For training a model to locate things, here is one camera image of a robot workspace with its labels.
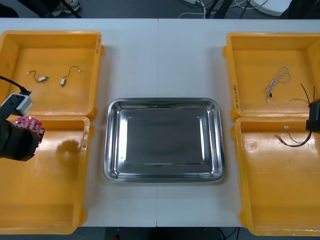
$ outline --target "wire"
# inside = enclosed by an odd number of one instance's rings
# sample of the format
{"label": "wire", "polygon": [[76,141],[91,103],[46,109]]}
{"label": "wire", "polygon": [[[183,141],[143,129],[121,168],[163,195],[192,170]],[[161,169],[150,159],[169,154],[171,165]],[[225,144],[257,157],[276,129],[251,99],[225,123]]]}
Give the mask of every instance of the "wire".
{"label": "wire", "polygon": [[239,238],[240,227],[238,227],[238,233],[236,234],[236,240]]}
{"label": "wire", "polygon": [[305,103],[308,104],[308,101],[306,101],[306,100],[304,100],[304,99],[301,99],[301,98],[292,98],[292,99],[288,100],[287,103],[289,103],[289,102],[291,102],[291,101],[293,101],[293,100],[303,101],[303,102],[305,102]]}
{"label": "wire", "polygon": [[198,12],[184,12],[182,14],[180,14],[178,16],[178,19],[181,18],[183,15],[187,15],[187,14],[192,14],[192,15],[203,15],[203,19],[206,18],[206,13],[207,13],[207,9],[206,9],[206,5],[203,3],[202,0],[198,1],[199,4],[201,4],[201,6],[203,7],[203,13],[198,13]]}
{"label": "wire", "polygon": [[249,1],[247,2],[247,4],[246,4],[246,6],[245,6],[245,8],[244,8],[243,12],[241,13],[241,15],[240,15],[239,19],[241,19],[241,18],[242,18],[242,16],[245,14],[245,11],[246,11],[246,9],[247,9],[247,7],[248,7],[248,5],[249,5],[249,3],[250,3],[250,2],[251,2],[251,0],[249,0]]}
{"label": "wire", "polygon": [[[307,93],[305,87],[302,85],[302,83],[300,83],[300,85],[301,85],[301,87],[302,87],[303,90],[304,90],[304,93],[305,93],[305,95],[306,95],[306,98],[308,99],[308,104],[310,104],[309,96],[308,96],[308,93]],[[301,142],[301,143],[299,143],[299,144],[297,144],[297,145],[287,144],[278,134],[275,134],[274,137],[275,137],[276,139],[278,139],[282,144],[284,144],[284,145],[286,145],[286,146],[288,146],[288,147],[296,148],[296,147],[301,147],[301,146],[305,145],[305,144],[310,140],[310,138],[311,138],[311,133],[312,133],[312,132],[310,131],[310,132],[308,133],[306,139],[305,139],[303,142]],[[289,134],[289,137],[291,138],[292,141],[294,141],[295,143],[298,143],[297,141],[295,141],[295,140],[291,137],[290,133],[288,133],[288,134]]]}
{"label": "wire", "polygon": [[28,91],[23,86],[21,86],[20,84],[16,83],[15,81],[12,81],[12,80],[10,80],[10,79],[8,79],[8,78],[6,78],[4,76],[1,76],[1,75],[0,75],[0,79],[4,80],[4,81],[6,81],[6,82],[8,82],[10,84],[13,84],[13,85],[17,86],[20,89],[21,93],[23,93],[24,95],[29,96],[31,94],[30,91]]}
{"label": "wire", "polygon": [[[240,7],[242,9],[244,9],[245,7],[244,6],[241,6],[240,4],[243,4],[245,3],[246,1],[248,0],[245,0],[245,1],[241,1],[241,2],[237,2],[237,0],[234,0],[234,3],[235,5],[231,6],[230,8],[234,8],[234,7]],[[257,9],[257,8],[260,8],[261,6],[265,5],[269,0],[265,0],[262,4],[258,5],[258,6],[254,6],[254,7],[247,7],[246,9],[247,10],[252,10],[252,9]]]}
{"label": "wire", "polygon": [[78,67],[78,66],[72,66],[72,67],[70,67],[70,68],[69,68],[69,73],[68,73],[68,75],[67,75],[67,76],[64,76],[64,77],[63,77],[63,79],[65,79],[65,78],[69,77],[69,75],[70,75],[70,71],[71,71],[71,69],[72,69],[72,68],[78,68],[78,69],[79,69],[79,72],[81,72],[80,67]]}
{"label": "wire", "polygon": [[34,73],[34,74],[33,74],[34,80],[35,80],[37,83],[40,83],[40,81],[38,81],[38,80],[36,79],[36,73],[37,73],[37,71],[36,71],[36,70],[28,71],[26,74],[30,74],[30,73]]}
{"label": "wire", "polygon": [[[281,81],[281,79],[285,76],[289,75],[289,79],[287,81]],[[287,66],[282,66],[280,68],[279,73],[272,79],[271,83],[269,86],[267,86],[264,91],[267,93],[266,101],[269,103],[270,98],[272,98],[272,91],[274,90],[274,87],[277,83],[282,83],[282,84],[287,84],[291,81],[291,73],[289,72],[289,68]]]}
{"label": "wire", "polygon": [[204,2],[202,0],[199,0],[199,3],[203,7],[203,19],[205,19],[206,18],[206,12],[207,12],[206,6],[205,6],[205,4],[204,4]]}
{"label": "wire", "polygon": [[289,135],[289,138],[295,142],[296,144],[302,144],[302,141],[297,141],[297,140],[294,140],[293,137],[291,136],[291,133],[289,132],[288,130],[289,126],[284,126],[283,129],[284,131]]}
{"label": "wire", "polygon": [[301,87],[302,87],[303,90],[304,90],[304,93],[305,93],[305,95],[306,95],[306,98],[308,99],[308,104],[310,104],[309,96],[308,96],[308,93],[307,93],[305,87],[302,85],[302,83],[300,83],[300,85],[301,85]]}
{"label": "wire", "polygon": [[225,234],[222,232],[222,230],[220,229],[220,227],[218,227],[219,232],[221,233],[223,240],[227,240]]}
{"label": "wire", "polygon": [[[190,9],[202,9],[202,6],[199,6],[197,4],[192,4],[189,2],[186,2],[185,0],[179,0],[183,5],[185,5],[186,7],[190,8]],[[208,6],[209,4],[211,4],[214,0],[208,2],[206,5],[204,6]]]}
{"label": "wire", "polygon": [[60,1],[77,19],[82,19],[82,16],[76,13],[76,11],[65,0]]}
{"label": "wire", "polygon": [[187,15],[187,14],[191,14],[191,15],[203,15],[203,13],[197,13],[197,12],[184,12],[184,13],[182,13],[182,14],[180,14],[180,16],[178,16],[178,19],[180,18],[180,17],[182,17],[183,15]]}

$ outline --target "cable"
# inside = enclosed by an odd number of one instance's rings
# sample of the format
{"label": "cable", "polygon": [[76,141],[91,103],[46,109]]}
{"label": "cable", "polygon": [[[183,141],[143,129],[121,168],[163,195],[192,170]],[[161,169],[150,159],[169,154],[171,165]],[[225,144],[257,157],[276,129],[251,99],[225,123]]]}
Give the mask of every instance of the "cable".
{"label": "cable", "polygon": [[245,11],[246,11],[246,9],[247,9],[247,7],[248,7],[248,5],[249,5],[249,3],[250,3],[250,2],[251,2],[251,0],[249,0],[249,1],[247,2],[247,4],[246,4],[246,6],[245,6],[245,8],[244,8],[243,12],[241,13],[241,15],[240,15],[239,19],[241,19],[241,18],[242,18],[242,16],[244,15],[244,13],[245,13]]}
{"label": "cable", "polygon": [[211,6],[208,9],[208,12],[205,15],[205,18],[208,19],[211,15],[211,12],[214,10],[215,6],[217,5],[219,0],[214,0],[213,3],[211,4]]}
{"label": "cable", "polygon": [[237,3],[236,1],[234,1],[234,2],[235,2],[235,5],[230,6],[229,8],[230,8],[230,9],[232,9],[232,8],[234,8],[234,7],[244,8],[244,7],[242,7],[240,4],[243,4],[243,3],[245,3],[246,1],[247,1],[247,0],[244,0],[244,1],[241,1],[241,2],[239,2],[239,3]]}
{"label": "cable", "polygon": [[203,7],[203,19],[205,19],[206,18],[206,12],[207,12],[206,6],[205,6],[205,4],[204,4],[204,2],[202,0],[199,0],[199,3]]}
{"label": "cable", "polygon": [[[304,93],[305,93],[305,95],[306,95],[306,98],[308,99],[308,104],[310,104],[309,96],[308,96],[308,93],[307,93],[305,87],[302,85],[302,83],[300,83],[300,85],[301,85],[301,87],[302,87],[303,90],[304,90]],[[297,144],[297,145],[287,144],[278,134],[275,134],[274,137],[275,137],[276,139],[278,139],[282,144],[284,144],[284,145],[286,145],[286,146],[288,146],[288,147],[296,148],[296,147],[301,147],[301,146],[305,145],[305,144],[310,140],[311,134],[312,134],[312,132],[310,131],[310,132],[308,133],[306,139],[305,139],[303,142],[301,142],[301,143],[299,143],[299,144]]]}
{"label": "cable", "polygon": [[309,96],[308,96],[308,93],[307,93],[305,87],[302,85],[302,83],[300,83],[300,85],[301,85],[301,87],[302,87],[303,90],[304,90],[304,93],[305,93],[305,95],[306,95],[306,98],[308,99],[308,104],[310,104]]}
{"label": "cable", "polygon": [[[245,3],[246,1],[248,0],[245,0],[245,1],[242,1],[242,2],[237,2],[237,0],[234,0],[234,3],[235,5],[231,6],[230,8],[233,8],[233,7],[240,7],[242,9],[244,9],[245,7],[244,6],[241,6],[240,4],[243,4]],[[247,10],[252,10],[252,9],[257,9],[257,8],[260,8],[261,6],[265,5],[269,0],[265,0],[262,4],[258,5],[258,6],[254,6],[254,7],[247,7],[246,9]]]}
{"label": "cable", "polygon": [[[285,76],[285,75],[289,75],[289,79],[287,81],[281,81],[281,79]],[[270,98],[272,98],[272,91],[274,90],[274,87],[277,83],[282,83],[282,84],[287,84],[291,81],[291,73],[289,72],[289,68],[287,66],[282,66],[280,68],[279,73],[272,79],[271,83],[269,84],[269,86],[267,86],[264,91],[267,94],[266,97],[266,101],[269,103],[270,102]]]}
{"label": "cable", "polygon": [[61,0],[61,3],[77,18],[82,19],[82,16],[80,16],[76,11],[65,1]]}
{"label": "cable", "polygon": [[303,101],[303,102],[305,102],[305,103],[308,104],[308,101],[306,101],[306,100],[304,100],[304,99],[301,99],[301,98],[292,98],[292,99],[288,100],[287,103],[289,103],[289,102],[291,102],[291,101],[293,101],[293,100]]}
{"label": "cable", "polygon": [[71,71],[71,69],[72,69],[72,68],[78,68],[78,69],[79,69],[79,72],[81,72],[80,67],[78,67],[78,66],[72,66],[72,67],[70,67],[70,68],[69,68],[69,73],[68,73],[68,75],[67,75],[67,76],[64,76],[64,77],[63,77],[63,79],[65,79],[65,78],[69,77],[69,75],[70,75],[70,71]]}
{"label": "cable", "polygon": [[178,16],[178,19],[180,18],[180,17],[182,17],[183,15],[187,15],[187,14],[191,14],[191,15],[203,15],[203,13],[197,13],[197,12],[184,12],[184,13],[182,13],[182,14],[180,14],[180,16]]}
{"label": "cable", "polygon": [[238,233],[236,234],[236,240],[239,238],[240,227],[238,227]]}
{"label": "cable", "polygon": [[227,240],[225,234],[222,232],[222,230],[220,229],[220,227],[218,227],[219,232],[221,233],[223,240]]}
{"label": "cable", "polygon": [[1,75],[0,75],[0,79],[4,80],[4,81],[6,81],[6,82],[8,82],[10,84],[13,84],[13,85],[17,86],[20,89],[21,93],[23,93],[24,95],[29,96],[31,94],[30,91],[28,91],[23,86],[21,86],[20,84],[16,83],[15,81],[12,81],[12,80],[10,80],[10,79],[8,79],[8,78],[6,78],[4,76],[1,76]]}
{"label": "cable", "polygon": [[177,19],[179,19],[179,18],[182,17],[183,15],[187,15],[187,14],[203,15],[203,19],[205,19],[205,18],[206,18],[206,12],[207,12],[206,5],[203,3],[202,0],[199,0],[198,3],[201,4],[201,6],[203,7],[203,13],[198,13],[198,12],[184,12],[184,13],[180,14]]}
{"label": "cable", "polygon": [[[197,4],[192,4],[189,2],[186,2],[185,0],[179,0],[183,5],[185,5],[186,7],[190,8],[190,9],[202,9],[202,6],[199,6]],[[214,0],[208,2],[207,4],[205,4],[204,6],[208,6],[209,4],[211,4]]]}
{"label": "cable", "polygon": [[36,70],[28,71],[26,74],[30,74],[30,73],[34,73],[34,74],[33,74],[34,80],[35,80],[37,83],[40,83],[40,81],[38,81],[38,80],[36,79],[36,73],[37,73],[37,71],[36,71]]}

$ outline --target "red circuit board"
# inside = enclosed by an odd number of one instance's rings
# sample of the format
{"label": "red circuit board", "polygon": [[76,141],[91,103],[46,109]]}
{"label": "red circuit board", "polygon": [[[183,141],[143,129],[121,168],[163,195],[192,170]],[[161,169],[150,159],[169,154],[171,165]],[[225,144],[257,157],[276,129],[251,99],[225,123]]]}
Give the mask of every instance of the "red circuit board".
{"label": "red circuit board", "polygon": [[41,140],[45,134],[45,129],[41,127],[42,122],[32,116],[20,116],[15,119],[15,122],[12,124],[21,129],[28,129],[37,133]]}

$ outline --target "electrical wire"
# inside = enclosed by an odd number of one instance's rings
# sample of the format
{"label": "electrical wire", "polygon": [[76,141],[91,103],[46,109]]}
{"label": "electrical wire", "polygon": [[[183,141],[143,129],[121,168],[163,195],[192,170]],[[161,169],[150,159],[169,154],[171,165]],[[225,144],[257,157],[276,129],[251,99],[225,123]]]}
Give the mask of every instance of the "electrical wire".
{"label": "electrical wire", "polygon": [[[281,81],[281,79],[285,76],[288,75],[289,79],[287,81]],[[291,73],[289,72],[289,68],[287,66],[282,66],[280,68],[279,73],[272,79],[271,83],[269,86],[264,88],[264,91],[266,92],[266,101],[269,103],[270,99],[272,98],[272,91],[274,90],[274,87],[276,86],[277,83],[282,83],[282,84],[287,84],[291,81]]]}
{"label": "electrical wire", "polygon": [[239,233],[240,233],[240,227],[238,227],[238,233],[236,234],[236,240],[239,238]]}
{"label": "electrical wire", "polygon": [[63,79],[65,79],[65,78],[69,77],[69,75],[70,75],[70,71],[71,71],[71,69],[72,69],[72,68],[78,68],[78,69],[79,69],[79,72],[81,72],[80,67],[78,67],[78,66],[72,66],[72,67],[70,67],[70,68],[69,68],[69,73],[68,73],[68,75],[67,75],[67,76],[64,76],[64,77],[63,77]]}
{"label": "electrical wire", "polygon": [[289,103],[289,102],[291,102],[291,101],[293,101],[293,100],[303,101],[303,102],[305,102],[305,103],[308,104],[308,101],[306,101],[306,100],[304,100],[304,99],[301,99],[301,98],[292,98],[292,99],[288,100],[287,102]]}
{"label": "electrical wire", "polygon": [[17,86],[24,95],[29,96],[31,94],[30,91],[28,91],[26,88],[24,88],[20,84],[16,83],[15,81],[12,81],[12,80],[10,80],[10,79],[8,79],[8,78],[6,78],[4,76],[1,76],[1,75],[0,75],[0,79],[4,80],[4,81],[6,81],[6,82],[8,82],[10,84],[13,84],[13,85]]}
{"label": "electrical wire", "polygon": [[207,9],[206,9],[206,5],[203,3],[202,0],[197,1],[197,3],[201,4],[201,6],[203,7],[203,13],[198,13],[198,12],[184,12],[182,14],[180,14],[178,16],[177,19],[179,19],[180,17],[182,17],[183,15],[187,15],[187,14],[191,14],[191,15],[203,15],[203,19],[206,18],[206,13],[207,13]]}
{"label": "electrical wire", "polygon": [[[301,87],[302,87],[303,90],[304,90],[304,93],[305,93],[305,95],[306,95],[306,98],[308,99],[308,104],[310,104],[309,96],[308,96],[308,93],[307,93],[305,87],[302,85],[302,83],[300,83],[300,85],[301,85]],[[291,137],[291,134],[290,134],[289,132],[287,132],[287,133],[289,134],[289,137],[290,137],[290,139],[291,139],[292,141],[294,141],[295,143],[298,143],[297,141],[295,141],[295,140]],[[301,143],[299,143],[299,144],[297,144],[297,145],[287,144],[278,134],[275,134],[274,137],[275,137],[276,139],[278,139],[282,144],[284,144],[284,145],[286,145],[286,146],[288,146],[288,147],[297,148],[297,147],[301,147],[301,146],[305,145],[305,144],[310,140],[311,134],[312,134],[312,132],[310,131],[310,132],[308,133],[306,139],[305,139],[303,142],[301,142]]]}
{"label": "electrical wire", "polygon": [[243,12],[241,13],[241,15],[240,15],[239,19],[241,19],[241,18],[242,18],[242,16],[245,14],[245,11],[247,10],[247,7],[248,7],[248,5],[249,5],[249,3],[250,3],[250,2],[251,2],[251,0],[248,0],[248,2],[247,2],[247,4],[246,4],[246,6],[245,6],[245,8],[244,8]]}
{"label": "electrical wire", "polygon": [[37,73],[37,71],[36,71],[36,70],[28,71],[26,74],[30,74],[30,73],[34,73],[34,74],[33,74],[34,80],[35,80],[37,83],[40,83],[40,81],[36,79],[36,73]]}
{"label": "electrical wire", "polygon": [[60,0],[60,1],[77,19],[82,19],[82,16],[76,13],[76,11],[66,2],[66,0]]}
{"label": "electrical wire", "polygon": [[206,6],[205,6],[205,4],[204,4],[204,2],[202,0],[199,0],[199,3],[203,7],[203,19],[205,19],[206,18],[206,12],[207,12]]}
{"label": "electrical wire", "polygon": [[220,229],[220,227],[218,227],[219,232],[221,233],[223,240],[227,240],[225,234],[223,233],[223,231]]}
{"label": "electrical wire", "polygon": [[[241,6],[240,4],[243,4],[245,3],[246,1],[249,1],[249,0],[245,0],[245,1],[242,1],[242,2],[237,2],[237,0],[234,0],[234,5],[233,6],[230,6],[230,8],[234,8],[234,7],[240,7],[242,9],[244,9],[245,7],[244,6]],[[258,5],[258,6],[254,6],[254,7],[247,7],[246,9],[247,10],[252,10],[252,9],[257,9],[257,8],[260,8],[261,6],[265,5],[269,0],[265,0],[262,4]]]}

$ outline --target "shoe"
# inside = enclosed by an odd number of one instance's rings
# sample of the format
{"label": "shoe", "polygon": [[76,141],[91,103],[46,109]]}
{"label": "shoe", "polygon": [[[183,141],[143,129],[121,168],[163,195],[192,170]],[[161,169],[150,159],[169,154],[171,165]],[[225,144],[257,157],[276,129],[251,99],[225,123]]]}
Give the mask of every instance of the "shoe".
{"label": "shoe", "polygon": [[[65,0],[67,4],[70,5],[70,7],[74,10],[74,11],[78,11],[79,7],[80,7],[80,2],[78,0]],[[52,11],[52,15],[53,16],[58,16],[61,13],[66,13],[66,14],[70,14],[71,11],[68,10],[68,8],[66,8],[65,5],[63,5],[62,2],[60,2],[59,6]]]}

